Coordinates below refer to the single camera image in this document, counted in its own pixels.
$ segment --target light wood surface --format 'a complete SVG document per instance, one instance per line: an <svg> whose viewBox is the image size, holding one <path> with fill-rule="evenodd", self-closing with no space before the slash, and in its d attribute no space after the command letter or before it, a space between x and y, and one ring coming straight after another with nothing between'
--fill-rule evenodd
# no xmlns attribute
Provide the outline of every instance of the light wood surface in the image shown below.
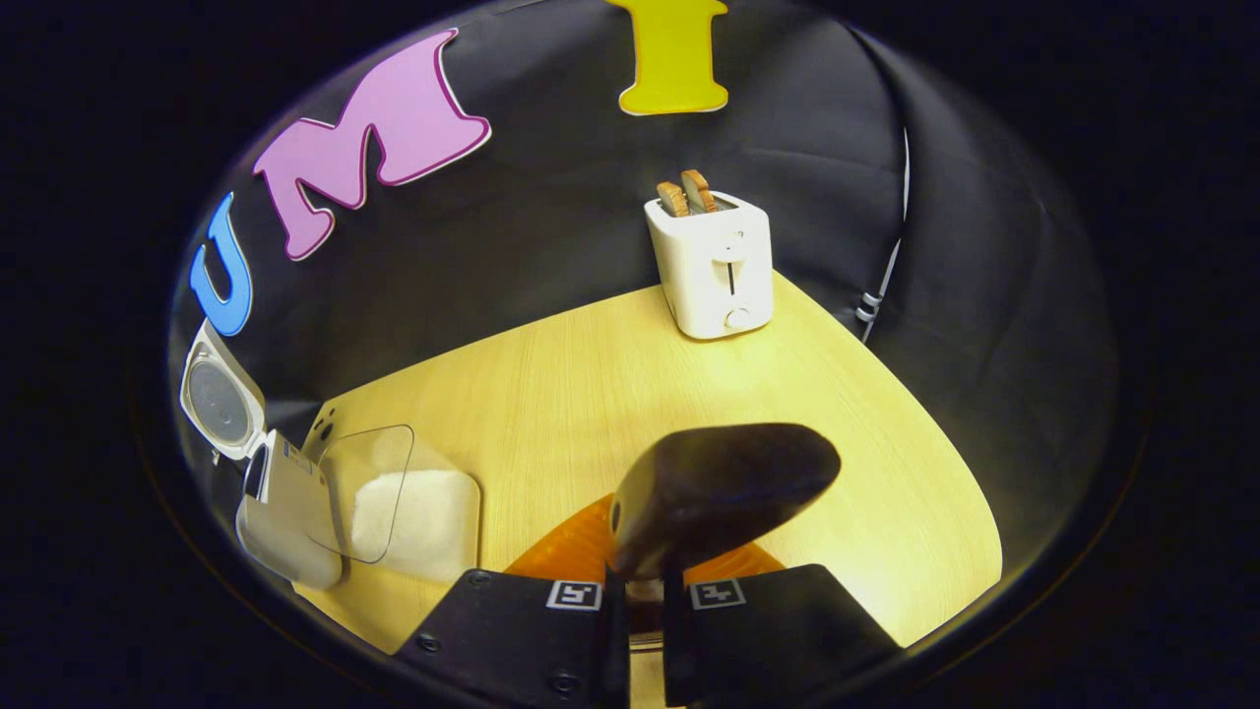
<svg viewBox="0 0 1260 709"><path fill-rule="evenodd" d="M612 492L663 436L788 422L832 441L842 467L813 508L760 540L785 565L824 564L902 646L1002 573L993 514L953 445L857 337L779 273L774 319L755 331L689 339L654 286L447 351L328 402L320 418L336 436L307 437L314 460L339 437L406 424L417 446L476 479L480 565L490 570ZM346 565L333 588L297 591L386 652L445 593L379 564Z"/></svg>

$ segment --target white toaster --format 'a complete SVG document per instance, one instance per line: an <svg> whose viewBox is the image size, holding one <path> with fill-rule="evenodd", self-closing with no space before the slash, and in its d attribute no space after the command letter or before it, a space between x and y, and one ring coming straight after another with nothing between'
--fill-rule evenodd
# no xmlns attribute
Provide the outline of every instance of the white toaster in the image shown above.
<svg viewBox="0 0 1260 709"><path fill-rule="evenodd" d="M740 198L711 194L717 212L673 217L659 199L643 205L669 310L696 339L756 329L774 314L770 217Z"/></svg>

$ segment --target bread slice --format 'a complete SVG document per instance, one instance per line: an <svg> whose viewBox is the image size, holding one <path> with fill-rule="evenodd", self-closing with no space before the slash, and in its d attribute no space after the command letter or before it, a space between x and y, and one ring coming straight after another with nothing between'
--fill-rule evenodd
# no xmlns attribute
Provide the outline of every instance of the bread slice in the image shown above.
<svg viewBox="0 0 1260 709"><path fill-rule="evenodd" d="M713 195L708 191L708 181L699 170L685 170L683 171L683 189L687 190L687 200L692 204L692 210L701 212L717 212L717 201L713 200Z"/></svg>
<svg viewBox="0 0 1260 709"><path fill-rule="evenodd" d="M660 195L660 205L664 207L665 213L672 217L688 217L690 210L687 208L687 198L683 196L683 189L672 181L663 181L656 185L656 194Z"/></svg>

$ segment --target blue letter u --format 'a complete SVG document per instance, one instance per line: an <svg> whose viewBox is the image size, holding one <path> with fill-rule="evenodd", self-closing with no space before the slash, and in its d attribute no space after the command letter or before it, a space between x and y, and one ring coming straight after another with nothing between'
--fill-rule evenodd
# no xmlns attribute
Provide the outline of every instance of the blue letter u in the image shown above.
<svg viewBox="0 0 1260 709"><path fill-rule="evenodd" d="M249 263L241 253L241 244L237 243L236 232L232 230L232 219L228 210L232 208L232 194L228 193L219 203L210 218L208 234L214 246L219 249L223 266L228 271L232 281L232 290L227 298L219 296L210 282L210 275L205 271L205 246L197 249L193 256L193 269L188 275L189 285L197 293L197 300L205 311L205 317L210 320L219 334L231 336L244 326L249 319L249 305L253 301L253 283L249 282Z"/></svg>

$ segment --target screw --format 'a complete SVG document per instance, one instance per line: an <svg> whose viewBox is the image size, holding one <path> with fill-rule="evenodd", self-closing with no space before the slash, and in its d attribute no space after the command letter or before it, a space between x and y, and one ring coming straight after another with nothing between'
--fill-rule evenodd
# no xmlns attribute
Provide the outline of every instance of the screw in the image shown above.
<svg viewBox="0 0 1260 709"><path fill-rule="evenodd" d="M559 694L568 694L571 691L576 691L577 689L580 689L582 686L582 680L580 680L577 675L573 675L572 672L559 670L558 672L552 675L551 680L547 684L551 685L551 688L558 691Z"/></svg>
<svg viewBox="0 0 1260 709"><path fill-rule="evenodd" d="M442 649L442 644L428 633L421 633L420 637L416 638L416 644L420 645L420 649L425 652L437 652Z"/></svg>

